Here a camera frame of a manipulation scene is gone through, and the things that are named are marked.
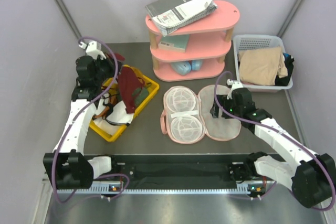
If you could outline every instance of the book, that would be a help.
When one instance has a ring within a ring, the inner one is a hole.
[[[189,37],[189,34],[162,37],[158,47],[165,50],[185,52]]]
[[[163,36],[195,22],[217,9],[213,0],[158,0],[146,10]]]

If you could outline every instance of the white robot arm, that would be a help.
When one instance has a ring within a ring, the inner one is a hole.
[[[227,85],[231,87],[229,94],[216,96],[223,109],[243,119],[243,127],[264,140],[285,160],[277,161],[262,152],[252,153],[244,162],[248,176],[267,176],[273,179],[291,190],[296,199],[308,208],[330,198],[329,182],[312,156],[327,170],[335,185],[336,168],[333,158],[328,154],[318,155],[307,149],[281,128],[267,111],[257,109],[251,92],[241,82],[227,80]],[[210,113],[214,118],[218,117],[219,107],[216,101]],[[222,117],[232,118],[226,113]]]
[[[96,41],[88,44],[82,42],[79,46],[85,50],[86,55],[76,60],[77,84],[71,96],[69,118],[63,134],[69,125],[72,126],[57,157],[57,189],[89,188],[94,179],[112,170],[111,157],[98,156],[87,161],[83,156],[83,149],[90,121],[97,110],[97,103],[91,101],[101,93],[101,85],[113,76],[115,67]],[[88,107],[73,122],[74,116],[86,105]],[[60,141],[52,153],[45,154],[43,160],[50,181],[51,166],[59,144]]]

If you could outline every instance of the gray notebook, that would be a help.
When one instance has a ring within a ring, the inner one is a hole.
[[[146,6],[163,36],[209,15],[216,8],[213,0],[158,0]]]

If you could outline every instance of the shelf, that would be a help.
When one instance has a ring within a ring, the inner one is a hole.
[[[209,31],[224,31],[233,28],[240,17],[238,8],[223,0],[215,0],[215,3],[218,5],[218,8],[212,14],[179,28],[177,31],[171,33],[170,36],[206,33]],[[146,25],[154,34],[161,34],[148,15],[146,17]]]
[[[203,61],[199,71],[191,71],[185,76],[182,76],[176,73],[169,63],[160,62],[159,69],[154,69],[154,73],[162,81],[194,80],[219,76],[224,66],[225,63],[219,63],[218,59],[207,59]]]
[[[191,34],[185,52],[176,52],[165,49],[152,49],[152,55],[162,62],[175,62],[183,60],[200,60],[219,58],[229,52],[231,41],[224,41],[225,33],[214,31],[212,33]]]

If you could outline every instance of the white plastic basket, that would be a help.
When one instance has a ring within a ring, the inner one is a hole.
[[[233,38],[233,50],[235,54],[235,66],[237,80],[240,81],[239,65],[238,65],[238,53],[242,50],[268,48],[268,47],[282,47],[282,51],[285,52],[282,40],[277,36],[269,35],[236,35]],[[290,89],[293,86],[292,77],[287,86],[259,86],[259,85],[247,85],[243,84],[245,88],[253,92],[278,92],[283,89]]]

